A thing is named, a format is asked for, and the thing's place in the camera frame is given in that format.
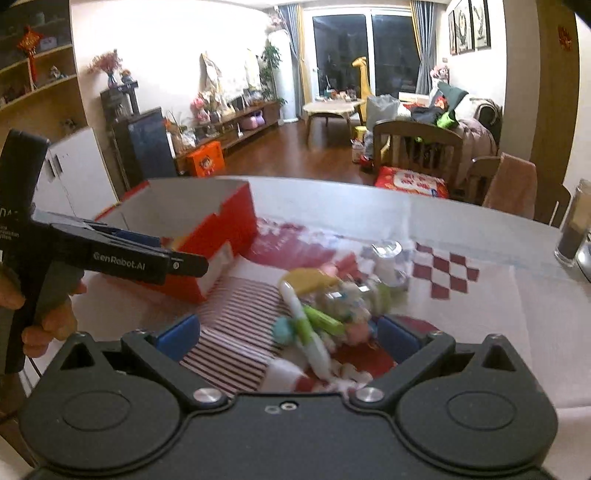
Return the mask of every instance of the chair backrest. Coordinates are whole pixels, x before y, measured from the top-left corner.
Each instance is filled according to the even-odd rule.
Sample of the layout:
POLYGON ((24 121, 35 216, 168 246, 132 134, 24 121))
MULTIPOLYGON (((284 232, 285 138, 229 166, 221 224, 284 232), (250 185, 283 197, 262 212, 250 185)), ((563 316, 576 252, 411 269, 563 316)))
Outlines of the chair backrest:
POLYGON ((534 220, 559 228, 570 204, 570 192, 554 181, 538 179, 534 220))
POLYGON ((377 122, 374 127, 374 172, 378 174, 381 166, 381 150, 383 137, 390 138, 390 162, 406 170, 417 173, 424 173, 444 179, 450 188, 456 183, 457 171, 462 160, 462 138, 443 128, 435 125, 421 124, 418 122, 384 120, 377 122), (407 155, 399 155, 394 161, 395 148, 397 143, 394 137, 400 137, 400 148, 405 145, 402 139, 408 141, 409 152, 407 155))
MULTIPOLYGON (((467 174, 467 202, 482 205, 500 163, 500 157, 479 157, 472 160, 467 174)), ((536 222, 559 228, 569 204, 570 192, 564 185, 538 178, 534 213, 536 222)))
POLYGON ((500 164, 500 157, 478 157, 472 160, 466 175, 465 200, 468 203, 482 205, 500 164))

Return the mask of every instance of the red checkered pattern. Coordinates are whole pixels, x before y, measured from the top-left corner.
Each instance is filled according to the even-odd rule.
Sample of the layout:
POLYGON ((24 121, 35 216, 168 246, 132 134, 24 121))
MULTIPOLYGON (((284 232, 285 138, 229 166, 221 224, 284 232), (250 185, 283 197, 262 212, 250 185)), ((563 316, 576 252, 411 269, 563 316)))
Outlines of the red checkered pattern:
POLYGON ((467 294, 478 281, 480 270, 466 265, 466 257, 417 244, 413 278, 431 282, 431 298, 449 300, 451 292, 467 294))

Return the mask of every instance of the orange box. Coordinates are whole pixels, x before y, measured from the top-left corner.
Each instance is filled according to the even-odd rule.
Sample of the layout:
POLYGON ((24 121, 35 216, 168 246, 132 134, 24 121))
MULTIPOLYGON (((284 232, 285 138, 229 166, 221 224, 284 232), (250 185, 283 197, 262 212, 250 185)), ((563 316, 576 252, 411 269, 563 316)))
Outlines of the orange box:
POLYGON ((209 142, 193 153, 187 155, 187 167, 192 177, 209 177, 218 170, 223 170, 222 144, 209 142))

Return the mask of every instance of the small yellow stool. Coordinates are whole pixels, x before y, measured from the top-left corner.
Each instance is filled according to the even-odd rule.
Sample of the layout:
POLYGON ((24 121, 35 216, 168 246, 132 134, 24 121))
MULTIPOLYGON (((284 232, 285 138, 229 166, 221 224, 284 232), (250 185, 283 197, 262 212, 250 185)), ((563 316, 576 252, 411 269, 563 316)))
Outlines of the small yellow stool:
POLYGON ((365 132, 367 130, 367 127, 364 127, 363 125, 355 127, 355 140, 359 140, 360 142, 362 142, 363 136, 365 135, 365 132))

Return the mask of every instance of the coffee table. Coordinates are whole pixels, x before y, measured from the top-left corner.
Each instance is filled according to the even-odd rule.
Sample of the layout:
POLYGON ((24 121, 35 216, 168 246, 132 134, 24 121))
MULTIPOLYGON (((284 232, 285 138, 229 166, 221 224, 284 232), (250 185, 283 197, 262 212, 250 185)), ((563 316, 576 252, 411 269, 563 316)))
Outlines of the coffee table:
POLYGON ((307 114, 306 142, 310 139, 310 129, 312 119, 321 117, 326 119, 326 125, 329 124, 329 118, 344 118, 347 120, 349 132, 351 132, 351 116, 358 113, 361 124, 364 119, 359 107, 365 103, 365 100, 356 100, 354 102, 344 102, 342 100, 327 100, 325 102, 312 102, 304 105, 304 112, 307 114))

